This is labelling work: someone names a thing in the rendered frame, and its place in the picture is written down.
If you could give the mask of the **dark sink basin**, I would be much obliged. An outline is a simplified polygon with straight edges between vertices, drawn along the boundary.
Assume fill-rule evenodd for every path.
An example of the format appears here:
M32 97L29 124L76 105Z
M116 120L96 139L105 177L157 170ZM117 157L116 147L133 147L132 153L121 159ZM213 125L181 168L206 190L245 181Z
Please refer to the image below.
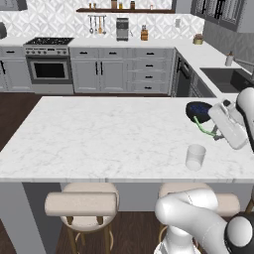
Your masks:
M247 87L254 87L251 75L242 68L209 68L201 71L223 93L239 93Z

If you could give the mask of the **dark wooden wall shelf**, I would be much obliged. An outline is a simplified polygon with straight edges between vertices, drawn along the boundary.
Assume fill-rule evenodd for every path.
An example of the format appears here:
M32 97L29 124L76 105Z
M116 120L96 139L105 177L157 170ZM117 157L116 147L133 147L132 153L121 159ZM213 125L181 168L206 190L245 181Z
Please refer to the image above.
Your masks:
M79 8L77 13L149 13L149 14L175 14L174 10L170 9L109 9L109 8Z

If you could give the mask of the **clear glass cup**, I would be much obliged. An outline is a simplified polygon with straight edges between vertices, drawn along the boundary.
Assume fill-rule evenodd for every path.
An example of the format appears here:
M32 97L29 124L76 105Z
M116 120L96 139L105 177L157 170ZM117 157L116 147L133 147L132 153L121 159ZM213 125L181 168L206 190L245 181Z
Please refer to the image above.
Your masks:
M191 171L199 171L206 154L206 149L199 144L192 144L188 147L186 166Z

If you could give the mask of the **grey narrow base cupboard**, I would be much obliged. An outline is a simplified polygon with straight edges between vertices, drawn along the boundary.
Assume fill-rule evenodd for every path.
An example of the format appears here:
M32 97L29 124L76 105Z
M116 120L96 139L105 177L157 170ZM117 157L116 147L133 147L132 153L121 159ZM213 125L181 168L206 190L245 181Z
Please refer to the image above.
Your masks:
M8 91L32 92L27 60L22 46L1 46L0 66Z

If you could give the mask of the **grey glass-front wall cabinets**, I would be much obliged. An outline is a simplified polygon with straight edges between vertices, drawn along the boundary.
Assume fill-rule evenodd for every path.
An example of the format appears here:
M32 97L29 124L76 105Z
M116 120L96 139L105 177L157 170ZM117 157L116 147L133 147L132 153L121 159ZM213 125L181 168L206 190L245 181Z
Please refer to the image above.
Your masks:
M193 15L237 33L254 33L254 0L192 0Z

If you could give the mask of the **grey tall wall cabinet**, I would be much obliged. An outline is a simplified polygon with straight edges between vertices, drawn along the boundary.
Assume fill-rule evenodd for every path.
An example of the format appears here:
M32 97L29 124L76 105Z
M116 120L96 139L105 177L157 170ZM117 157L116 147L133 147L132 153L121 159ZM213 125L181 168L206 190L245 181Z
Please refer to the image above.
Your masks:
M189 14L192 0L172 0L172 9L176 14Z

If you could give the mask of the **grey base cupboard run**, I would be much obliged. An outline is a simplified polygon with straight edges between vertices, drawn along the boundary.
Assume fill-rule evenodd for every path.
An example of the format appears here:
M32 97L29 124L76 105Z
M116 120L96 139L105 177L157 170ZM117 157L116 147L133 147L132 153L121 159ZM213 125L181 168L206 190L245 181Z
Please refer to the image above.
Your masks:
M72 47L69 52L75 92L168 93L173 49Z

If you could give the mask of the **white soap bottle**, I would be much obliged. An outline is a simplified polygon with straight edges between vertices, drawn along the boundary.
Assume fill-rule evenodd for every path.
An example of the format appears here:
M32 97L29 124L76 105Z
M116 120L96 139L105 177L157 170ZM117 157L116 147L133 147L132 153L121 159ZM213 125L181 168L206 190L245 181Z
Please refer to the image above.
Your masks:
M233 51L230 51L229 54L226 56L225 65L231 66L234 59Z

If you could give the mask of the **grey small wall cabinet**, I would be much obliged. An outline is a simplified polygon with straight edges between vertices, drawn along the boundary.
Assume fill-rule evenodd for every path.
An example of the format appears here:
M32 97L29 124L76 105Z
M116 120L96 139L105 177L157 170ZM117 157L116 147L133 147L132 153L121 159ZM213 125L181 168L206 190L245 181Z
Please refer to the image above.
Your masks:
M27 0L0 0L0 11L24 11L27 9Z

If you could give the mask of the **steel coffee machine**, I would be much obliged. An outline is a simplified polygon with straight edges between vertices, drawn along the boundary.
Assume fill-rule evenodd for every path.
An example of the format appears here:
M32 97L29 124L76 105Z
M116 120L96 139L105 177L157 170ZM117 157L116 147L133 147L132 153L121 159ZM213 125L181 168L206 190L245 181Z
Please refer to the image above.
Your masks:
M129 37L129 19L128 18L117 18L116 19L116 40L128 41Z

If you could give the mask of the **black dishwasher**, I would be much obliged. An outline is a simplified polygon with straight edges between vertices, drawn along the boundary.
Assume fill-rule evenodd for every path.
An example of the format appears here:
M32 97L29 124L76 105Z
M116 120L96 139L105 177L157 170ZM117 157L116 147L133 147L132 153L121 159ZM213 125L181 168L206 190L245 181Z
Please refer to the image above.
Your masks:
M188 97L191 86L192 70L189 64L179 57L177 65L177 91L176 97Z

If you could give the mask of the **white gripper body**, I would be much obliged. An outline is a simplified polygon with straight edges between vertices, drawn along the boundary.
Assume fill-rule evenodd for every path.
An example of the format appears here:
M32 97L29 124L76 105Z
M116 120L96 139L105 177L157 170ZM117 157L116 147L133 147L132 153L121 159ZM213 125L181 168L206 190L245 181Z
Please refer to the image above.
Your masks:
M208 110L208 115L234 150L239 150L246 144L247 134L245 130L239 123L229 117L229 114L221 103L214 104Z

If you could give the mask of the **steel range with oven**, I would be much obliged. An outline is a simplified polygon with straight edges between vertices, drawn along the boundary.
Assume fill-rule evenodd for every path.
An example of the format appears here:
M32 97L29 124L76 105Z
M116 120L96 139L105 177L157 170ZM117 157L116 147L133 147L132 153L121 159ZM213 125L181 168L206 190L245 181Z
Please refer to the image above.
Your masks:
M24 45L33 89L38 94L73 94L68 44L72 38L36 37Z

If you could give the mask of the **grey cupboards beside sink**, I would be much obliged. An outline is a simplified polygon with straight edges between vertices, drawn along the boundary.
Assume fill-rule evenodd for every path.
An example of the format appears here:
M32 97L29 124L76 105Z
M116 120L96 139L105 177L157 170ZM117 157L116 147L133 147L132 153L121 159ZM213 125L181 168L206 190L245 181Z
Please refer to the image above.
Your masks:
M194 72L190 82L190 96L212 98L215 94L202 81L202 79Z

